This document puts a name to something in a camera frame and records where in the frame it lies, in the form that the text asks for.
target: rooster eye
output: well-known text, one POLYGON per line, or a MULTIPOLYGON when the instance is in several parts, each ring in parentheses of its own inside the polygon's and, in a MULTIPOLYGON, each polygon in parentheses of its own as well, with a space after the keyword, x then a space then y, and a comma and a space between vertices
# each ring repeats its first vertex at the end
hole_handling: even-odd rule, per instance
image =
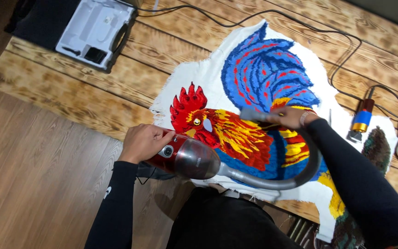
POLYGON ((194 123, 195 125, 200 125, 200 120, 196 118, 196 119, 193 121, 193 123, 194 123))

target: wooden table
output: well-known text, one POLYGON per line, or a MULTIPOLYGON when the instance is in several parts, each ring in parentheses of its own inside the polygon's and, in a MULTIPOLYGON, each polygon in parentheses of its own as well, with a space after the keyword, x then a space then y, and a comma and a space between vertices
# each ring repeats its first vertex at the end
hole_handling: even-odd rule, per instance
MULTIPOLYGON (((364 96, 370 86, 383 84, 398 94, 398 26, 351 4, 340 0, 160 0, 158 8, 186 3, 226 24, 277 9, 320 29, 356 35, 364 43, 337 73, 335 85, 364 96)), ((143 8, 153 5, 154 0, 145 0, 143 8)), ((111 74, 12 38, 0 57, 0 91, 122 140, 129 127, 152 123, 148 107, 177 65, 206 59, 239 27, 221 27, 193 9, 149 16, 138 17, 111 74)), ((274 30, 316 53, 329 75, 349 48, 343 36, 310 31, 278 14, 257 16, 240 27, 255 25, 263 18, 274 30)), ((349 111, 357 107, 355 99, 342 94, 336 98, 349 111)), ((390 93, 376 89, 373 98, 398 115, 398 102, 390 93)), ((377 109, 373 114, 383 115, 377 109)), ((397 158, 391 165, 386 178, 398 192, 397 158)), ((312 203, 280 201, 275 205, 318 222, 312 203)))

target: rooster rug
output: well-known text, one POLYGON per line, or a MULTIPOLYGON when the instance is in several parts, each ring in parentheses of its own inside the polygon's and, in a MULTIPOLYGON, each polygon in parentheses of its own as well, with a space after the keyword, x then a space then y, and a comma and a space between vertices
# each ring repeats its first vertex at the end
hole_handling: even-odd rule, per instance
MULTIPOLYGON (((150 109, 156 125, 209 145, 229 167, 265 179, 287 179, 307 164, 305 141, 278 125, 265 129, 241 120, 241 108, 268 113, 289 105, 326 119, 331 109, 332 128, 346 137, 352 117, 336 102, 337 93, 317 55, 263 20, 234 30, 209 59, 177 66, 150 109)), ((377 124, 394 151, 393 124, 387 117, 373 116, 368 131, 377 124)), ((352 145, 362 151, 362 144, 352 145)), ((320 217, 317 238, 327 242, 333 238, 336 219, 345 213, 324 161, 311 181, 292 190, 256 189, 218 175, 194 182, 217 183, 267 201, 313 202, 320 217)))

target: hand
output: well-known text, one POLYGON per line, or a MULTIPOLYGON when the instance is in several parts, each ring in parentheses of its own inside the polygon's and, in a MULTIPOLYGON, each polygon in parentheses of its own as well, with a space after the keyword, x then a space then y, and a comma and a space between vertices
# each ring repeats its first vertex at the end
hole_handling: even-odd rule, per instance
MULTIPOLYGON (((271 113, 275 114, 282 114, 283 116, 270 116, 268 118, 268 122, 270 123, 278 123, 281 124, 282 126, 285 126, 289 129, 299 129, 302 128, 300 124, 300 117, 302 114, 307 112, 307 110, 301 110, 297 108, 292 108, 289 106, 284 106, 280 107, 277 109, 271 110, 271 113)), ((309 114, 305 120, 304 120, 304 126, 307 126, 309 123, 313 122, 316 119, 319 119, 321 117, 317 116, 315 113, 309 114)))
POLYGON ((164 130, 152 124, 140 124, 128 129, 124 139, 124 148, 118 161, 138 164, 152 158, 173 138, 171 131, 163 136, 164 130))

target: white backing fabric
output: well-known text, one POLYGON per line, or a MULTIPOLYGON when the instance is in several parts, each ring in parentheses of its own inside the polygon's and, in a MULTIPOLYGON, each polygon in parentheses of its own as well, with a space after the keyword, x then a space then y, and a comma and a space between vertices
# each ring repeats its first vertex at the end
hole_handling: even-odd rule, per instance
MULTIPOLYGON (((173 104, 175 95, 179 95, 182 87, 188 89, 191 82, 195 85, 202 86, 205 96, 207 96, 206 108, 224 109, 235 114, 239 114, 240 110, 226 96, 221 81, 221 70, 225 59, 230 52, 253 32, 257 31, 266 21, 263 20, 259 24, 252 27, 241 27, 231 32, 231 34, 222 42, 220 47, 214 51, 209 59, 200 62, 184 62, 178 65, 173 74, 165 83, 161 93, 156 98, 150 110, 154 115, 154 124, 174 129, 171 117, 170 106, 173 104)), ((292 41, 290 38, 266 29, 266 38, 269 39, 285 39, 292 41)), ((306 68, 306 74, 313 83, 310 90, 320 100, 319 105, 314 105, 313 110, 322 118, 329 118, 329 110, 331 109, 332 128, 343 138, 346 138, 350 129, 352 116, 348 114, 336 101, 335 95, 337 90, 328 83, 326 71, 319 61, 316 54, 311 50, 303 47, 299 43, 289 50, 291 53, 298 55, 299 59, 306 68)), ((362 141, 368 138, 368 134, 377 126, 379 126, 386 135, 386 139, 390 144, 391 151, 395 150, 397 136, 392 122, 387 117, 373 116, 368 128, 368 132, 363 134, 362 141)), ((361 151, 363 144, 355 144, 348 141, 357 150, 361 151)), ((319 211, 320 229, 317 238, 330 242, 333 238, 336 220, 331 215, 329 204, 333 191, 317 181, 308 182, 298 188, 283 191, 262 190, 248 187, 234 182, 229 177, 215 176, 208 180, 193 180, 197 185, 207 185, 208 183, 220 184, 225 188, 236 190, 243 194, 249 194, 255 198, 273 202, 277 200, 298 200, 304 202, 313 202, 319 211)))

